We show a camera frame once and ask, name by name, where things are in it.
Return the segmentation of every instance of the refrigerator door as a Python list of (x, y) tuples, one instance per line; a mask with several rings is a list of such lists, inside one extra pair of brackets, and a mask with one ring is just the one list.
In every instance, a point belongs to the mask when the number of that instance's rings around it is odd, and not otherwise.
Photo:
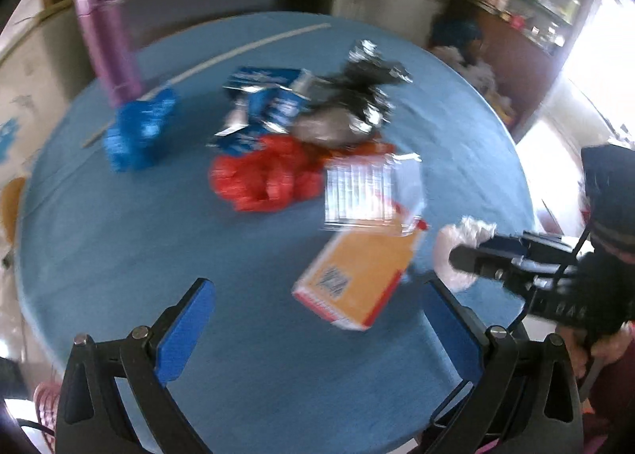
[(333, 0), (331, 13), (373, 24), (425, 47), (440, 9), (436, 0)]

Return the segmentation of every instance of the person's hand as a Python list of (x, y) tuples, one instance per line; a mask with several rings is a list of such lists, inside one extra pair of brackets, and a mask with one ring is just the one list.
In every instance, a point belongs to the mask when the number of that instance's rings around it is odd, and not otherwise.
[[(569, 352), (573, 374), (576, 378), (584, 377), (587, 372), (586, 366), (589, 362), (589, 353), (582, 346), (585, 332), (561, 325), (556, 327), (556, 332), (564, 340), (566, 349)], [(625, 323), (612, 336), (603, 337), (594, 343), (591, 347), (591, 355), (593, 358), (602, 359), (604, 364), (612, 364), (621, 359), (631, 341), (633, 341), (631, 325)]]
[(589, 353), (580, 342), (582, 334), (576, 329), (562, 325), (556, 327), (556, 333), (562, 337), (566, 350), (569, 352), (573, 374), (577, 379), (581, 379), (587, 372), (587, 363), (589, 362)]

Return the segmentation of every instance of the blue stain on wall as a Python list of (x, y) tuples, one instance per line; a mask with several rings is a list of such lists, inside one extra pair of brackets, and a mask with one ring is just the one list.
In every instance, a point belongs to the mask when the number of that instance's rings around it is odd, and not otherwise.
[(9, 157), (9, 149), (15, 142), (15, 135), (19, 127), (15, 117), (0, 124), (0, 162), (4, 162)]

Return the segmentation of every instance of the yellow box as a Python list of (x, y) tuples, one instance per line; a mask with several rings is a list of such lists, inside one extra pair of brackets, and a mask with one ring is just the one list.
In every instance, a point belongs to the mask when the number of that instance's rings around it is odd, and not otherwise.
[(293, 286), (294, 297), (333, 325), (368, 329), (395, 291), (427, 223), (410, 235), (337, 233)]

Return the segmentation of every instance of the purple bottle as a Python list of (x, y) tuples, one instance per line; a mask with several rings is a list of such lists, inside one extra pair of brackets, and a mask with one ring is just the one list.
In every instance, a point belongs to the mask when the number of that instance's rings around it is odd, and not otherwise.
[(91, 63), (115, 109), (144, 93), (121, 3), (122, 0), (75, 0)]

